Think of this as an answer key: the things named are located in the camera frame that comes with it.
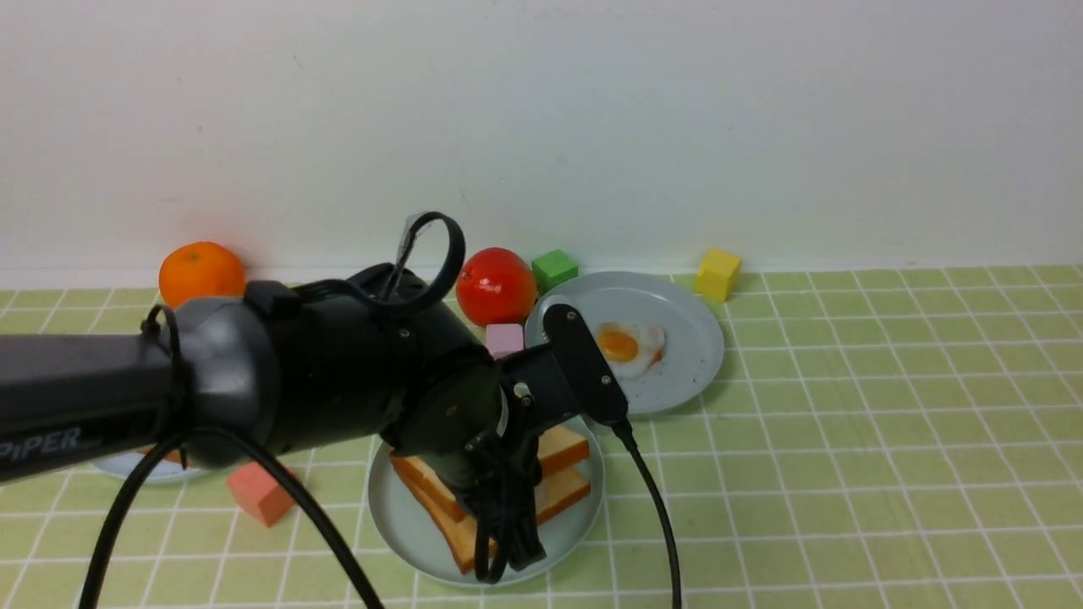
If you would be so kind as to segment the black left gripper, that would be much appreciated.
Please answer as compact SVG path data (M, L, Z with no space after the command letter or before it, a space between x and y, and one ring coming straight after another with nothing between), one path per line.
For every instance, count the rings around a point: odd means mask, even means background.
M577 415L545 344L457 370L407 416L406 458L422 459L475 517L477 581L495 584L507 563L519 572L547 557L536 513L539 439Z

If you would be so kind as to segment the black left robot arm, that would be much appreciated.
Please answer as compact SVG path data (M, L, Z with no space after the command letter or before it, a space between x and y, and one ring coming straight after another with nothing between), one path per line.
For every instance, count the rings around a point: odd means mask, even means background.
M477 521L477 579L542 562L542 433L625 398L580 312L546 344L492 357L443 303L451 278L394 265L240 298L155 304L131 335L3 337L3 482L152 448L200 468L379 436Z

